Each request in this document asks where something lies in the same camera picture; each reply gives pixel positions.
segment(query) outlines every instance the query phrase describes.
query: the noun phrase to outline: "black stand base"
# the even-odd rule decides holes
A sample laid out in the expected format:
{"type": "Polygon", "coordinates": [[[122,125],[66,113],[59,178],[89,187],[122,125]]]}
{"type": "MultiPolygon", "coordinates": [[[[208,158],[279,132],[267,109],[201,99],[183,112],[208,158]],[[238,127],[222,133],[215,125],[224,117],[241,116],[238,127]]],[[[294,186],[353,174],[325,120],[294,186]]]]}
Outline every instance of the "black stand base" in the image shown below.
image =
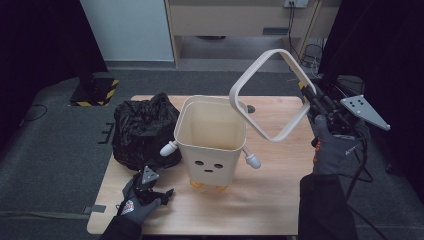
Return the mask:
{"type": "Polygon", "coordinates": [[[107,105],[115,92],[118,80],[113,78],[96,78],[96,91],[90,93],[80,83],[69,100],[70,106],[104,106],[107,105]]]}

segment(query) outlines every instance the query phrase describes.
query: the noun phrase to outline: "yellow and black hazard tape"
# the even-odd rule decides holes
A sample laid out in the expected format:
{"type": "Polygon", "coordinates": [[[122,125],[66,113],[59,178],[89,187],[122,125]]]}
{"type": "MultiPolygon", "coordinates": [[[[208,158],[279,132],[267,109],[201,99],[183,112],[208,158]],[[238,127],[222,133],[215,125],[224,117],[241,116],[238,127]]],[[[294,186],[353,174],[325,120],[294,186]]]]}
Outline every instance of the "yellow and black hazard tape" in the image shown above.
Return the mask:
{"type": "Polygon", "coordinates": [[[113,80],[109,91],[106,94],[105,99],[102,101],[76,101],[76,102],[70,102],[70,106],[81,106],[81,107],[91,107],[91,106],[105,106],[110,102],[110,99],[112,98],[113,94],[115,93],[116,86],[118,85],[119,80],[113,80]]]}

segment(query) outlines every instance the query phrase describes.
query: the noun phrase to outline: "hand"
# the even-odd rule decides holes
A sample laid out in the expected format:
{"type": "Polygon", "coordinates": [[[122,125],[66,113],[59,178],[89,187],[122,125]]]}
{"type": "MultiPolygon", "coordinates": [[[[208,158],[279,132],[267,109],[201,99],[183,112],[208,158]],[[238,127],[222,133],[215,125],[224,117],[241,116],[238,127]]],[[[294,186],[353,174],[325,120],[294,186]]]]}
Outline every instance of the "hand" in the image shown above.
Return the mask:
{"type": "Polygon", "coordinates": [[[125,206],[122,209],[121,216],[128,218],[129,220],[142,225],[146,217],[153,212],[157,207],[161,205],[162,200],[160,198],[155,199],[149,205],[141,206],[132,188],[133,179],[131,179],[125,188],[122,190],[124,195],[125,206]]]}
{"type": "Polygon", "coordinates": [[[318,143],[315,146],[314,174],[338,174],[340,162],[358,146],[356,139],[346,136],[335,137],[329,131],[322,115],[315,118],[318,130],[318,143]]]}

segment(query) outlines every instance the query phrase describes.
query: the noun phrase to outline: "garbage bag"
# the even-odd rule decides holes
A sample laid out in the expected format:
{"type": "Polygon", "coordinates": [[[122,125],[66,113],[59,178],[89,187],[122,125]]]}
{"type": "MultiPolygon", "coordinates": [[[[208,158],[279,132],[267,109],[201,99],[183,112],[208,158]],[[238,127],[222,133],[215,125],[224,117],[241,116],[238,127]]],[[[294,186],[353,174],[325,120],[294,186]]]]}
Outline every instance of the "garbage bag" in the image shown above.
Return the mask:
{"type": "Polygon", "coordinates": [[[174,140],[174,129],[180,112],[165,93],[150,100],[124,101],[114,113],[113,155],[131,170],[153,171],[169,168],[181,161],[179,149],[163,157],[160,150],[174,140]]]}

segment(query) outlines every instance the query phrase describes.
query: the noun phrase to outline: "white wall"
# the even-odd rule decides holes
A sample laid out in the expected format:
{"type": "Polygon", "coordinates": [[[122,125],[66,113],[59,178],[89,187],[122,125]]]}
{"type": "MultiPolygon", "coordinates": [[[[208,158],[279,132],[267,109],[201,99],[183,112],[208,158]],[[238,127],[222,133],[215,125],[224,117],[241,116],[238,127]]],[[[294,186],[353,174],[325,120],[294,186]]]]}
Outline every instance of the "white wall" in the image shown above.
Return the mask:
{"type": "Polygon", "coordinates": [[[174,61],[162,0],[81,0],[105,61],[174,61]]]}

